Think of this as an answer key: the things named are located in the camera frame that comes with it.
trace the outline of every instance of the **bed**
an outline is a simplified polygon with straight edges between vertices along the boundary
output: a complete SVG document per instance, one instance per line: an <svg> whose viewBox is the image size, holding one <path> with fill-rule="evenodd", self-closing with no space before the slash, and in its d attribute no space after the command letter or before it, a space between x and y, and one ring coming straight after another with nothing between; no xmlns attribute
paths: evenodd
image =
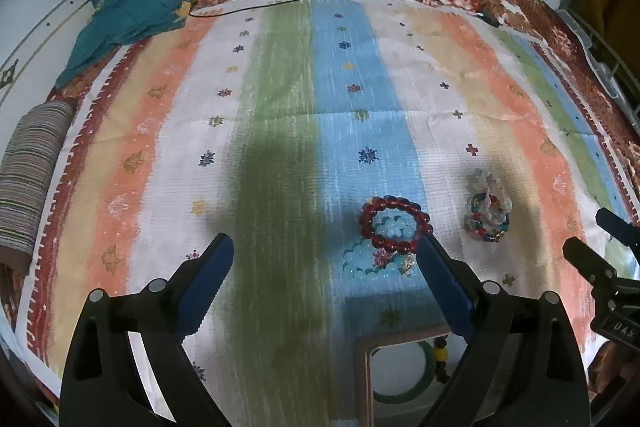
<svg viewBox="0 0 640 427"><path fill-rule="evenodd" d="M480 279L557 291L591 361L593 302L561 247L575 235L620 277L638 275L594 216L606 207L638 222L640 148L551 8L194 1L196 16L239 11L123 46L52 93L79 108L14 318L53 396L91 289L138 292L225 232L234 266L184 343L220 409L233 425L356 418L357 339L442 322L418 271L345 269L354 249L372 262L358 216L385 194L419 203ZM476 169L513 200L498 243L463 226Z"/></svg>

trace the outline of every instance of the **blue stripe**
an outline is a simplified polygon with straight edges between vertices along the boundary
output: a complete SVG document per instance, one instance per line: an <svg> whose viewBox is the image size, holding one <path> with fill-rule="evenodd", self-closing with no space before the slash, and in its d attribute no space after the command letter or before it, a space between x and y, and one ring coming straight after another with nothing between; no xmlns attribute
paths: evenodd
<svg viewBox="0 0 640 427"><path fill-rule="evenodd" d="M364 8L349 0L314 0L311 7L314 111L320 134L318 212L325 216L326 254L332 266L332 336L338 340L335 384L337 399L353 410L353 349L344 346L353 346L363 335L444 320L417 267L411 278L398 275L376 281L350 279L342 270L345 249L362 240L358 217L367 199L393 194L423 208L427 201L418 155ZM340 42L350 47L343 49ZM345 63L354 68L346 69ZM361 90L349 92L353 84ZM369 118L356 118L359 109L368 111ZM374 150L378 160L359 162L358 152L365 147ZM383 320L386 311L397 323Z"/></svg>
<svg viewBox="0 0 640 427"><path fill-rule="evenodd" d="M391 288L381 282L351 281L344 286L342 254L360 240L358 214L372 196L393 194L426 207L418 155L362 5L349 0L313 1L312 22L314 109L321 134L319 171L329 255L340 290L387 293ZM337 30L340 26L346 30ZM351 46L341 49L340 42ZM345 63L354 68L346 69ZM349 92L353 84L362 90ZM358 109L368 111L369 118L358 120L354 115ZM358 152L365 147L379 159L370 164L359 162ZM425 284L420 277L394 279L403 288Z"/></svg>
<svg viewBox="0 0 640 427"><path fill-rule="evenodd" d="M551 70L551 68L549 68L548 64L535 51L530 42L517 35L512 34L511 36L520 45L520 47L522 47L527 55L533 58L540 71L542 71L545 80L558 96L562 108L574 121L577 131L580 133L591 158L596 164L598 173L600 174L600 179L602 180L602 183L607 190L607 194L609 195L609 204L611 205L613 212L622 217L622 219L629 221L630 216L626 211L626 206L623 204L622 194L620 194L618 184L613 178L613 173L606 161L605 153L600 147L598 139L593 134L591 127L589 127L589 123L583 117L577 105L575 105L574 101L564 89L562 82L560 82L556 77L556 74Z"/></svg>

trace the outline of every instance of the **wooden frame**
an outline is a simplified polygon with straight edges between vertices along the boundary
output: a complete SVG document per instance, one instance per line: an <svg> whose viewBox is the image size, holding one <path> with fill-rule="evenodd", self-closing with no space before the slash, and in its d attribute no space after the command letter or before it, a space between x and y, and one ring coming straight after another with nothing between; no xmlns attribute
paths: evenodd
<svg viewBox="0 0 640 427"><path fill-rule="evenodd" d="M371 381L371 357L380 347L395 346L411 342L440 337L451 332L448 325L442 324L420 330L402 331L388 335L363 337L356 341L356 410L361 427L374 427L373 383Z"/></svg>

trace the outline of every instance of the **red bead bracelet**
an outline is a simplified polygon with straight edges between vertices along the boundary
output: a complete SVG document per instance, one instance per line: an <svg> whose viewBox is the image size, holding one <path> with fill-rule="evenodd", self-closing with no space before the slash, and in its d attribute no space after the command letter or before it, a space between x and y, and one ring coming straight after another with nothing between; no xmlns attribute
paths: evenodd
<svg viewBox="0 0 640 427"><path fill-rule="evenodd" d="M416 225L418 226L414 238L409 241L396 241L390 237L375 233L373 229L373 218L382 210L387 208L397 208L411 216L414 216ZM374 197L371 203L365 203L360 214L360 229L362 237L370 239L371 244L375 248L384 248L389 253L398 251L403 255L412 252L415 253L418 247L418 239L426 233L433 233L433 227L429 224L429 214L423 212L418 203L407 200L406 198L396 198L395 196L385 196L384 198Z"/></svg>

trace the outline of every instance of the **yellow bead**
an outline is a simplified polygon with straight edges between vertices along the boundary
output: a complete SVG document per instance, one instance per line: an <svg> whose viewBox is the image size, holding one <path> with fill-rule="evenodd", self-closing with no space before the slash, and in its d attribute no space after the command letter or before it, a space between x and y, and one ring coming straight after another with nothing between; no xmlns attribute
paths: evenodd
<svg viewBox="0 0 640 427"><path fill-rule="evenodd" d="M446 347L434 347L433 355L436 357L436 362L447 362L449 353Z"/></svg>

